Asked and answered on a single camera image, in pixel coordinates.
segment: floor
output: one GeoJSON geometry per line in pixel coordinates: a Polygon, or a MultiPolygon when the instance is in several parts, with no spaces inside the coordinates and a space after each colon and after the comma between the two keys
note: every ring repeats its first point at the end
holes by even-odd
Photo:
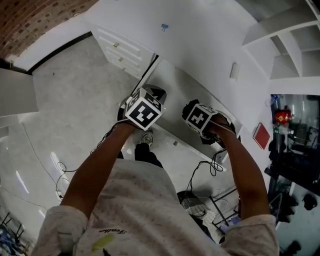
{"type": "MultiPolygon", "coordinates": [[[[109,63],[93,37],[48,60],[33,72],[33,80],[39,112],[21,116],[21,124],[11,126],[9,136],[0,141],[0,202],[35,241],[43,214],[59,204],[56,182],[61,171],[57,162],[65,163],[68,170],[77,169],[112,127],[119,102],[138,80],[109,63]]],[[[137,133],[126,143],[124,158],[134,157],[133,144],[140,136],[137,133]]],[[[187,188],[193,170],[203,159],[174,142],[154,131],[151,151],[179,192],[187,188]]],[[[72,176],[67,173],[59,180],[59,191],[66,190],[72,176]]],[[[209,166],[203,164],[193,178],[193,187],[199,196],[218,196],[230,190],[234,187],[230,167],[211,177],[209,166]]],[[[237,205],[237,198],[233,193],[218,205],[226,213],[237,205]]]]}

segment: person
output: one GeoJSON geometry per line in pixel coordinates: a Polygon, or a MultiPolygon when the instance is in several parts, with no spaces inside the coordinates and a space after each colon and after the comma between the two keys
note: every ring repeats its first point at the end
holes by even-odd
{"type": "Polygon", "coordinates": [[[32,255],[278,255],[262,173],[224,119],[216,115],[214,121],[221,125],[207,128],[226,146],[241,199],[241,222],[226,232],[222,245],[179,204],[168,174],[149,151],[151,132],[137,146],[135,161],[121,159],[135,127],[120,123],[78,168],[60,206],[48,210],[32,255]]]}

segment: shoe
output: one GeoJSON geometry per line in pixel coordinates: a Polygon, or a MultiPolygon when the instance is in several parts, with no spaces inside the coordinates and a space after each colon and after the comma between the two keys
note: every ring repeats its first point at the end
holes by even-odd
{"type": "Polygon", "coordinates": [[[154,142],[154,133],[152,130],[147,130],[145,134],[142,136],[140,143],[147,143],[150,148],[153,142],[154,142]]]}

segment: white cabinet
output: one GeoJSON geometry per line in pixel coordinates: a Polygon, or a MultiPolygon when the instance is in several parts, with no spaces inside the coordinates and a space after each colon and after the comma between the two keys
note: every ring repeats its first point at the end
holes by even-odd
{"type": "Polygon", "coordinates": [[[99,24],[89,21],[89,26],[107,60],[140,79],[152,61],[153,52],[99,24]]]}

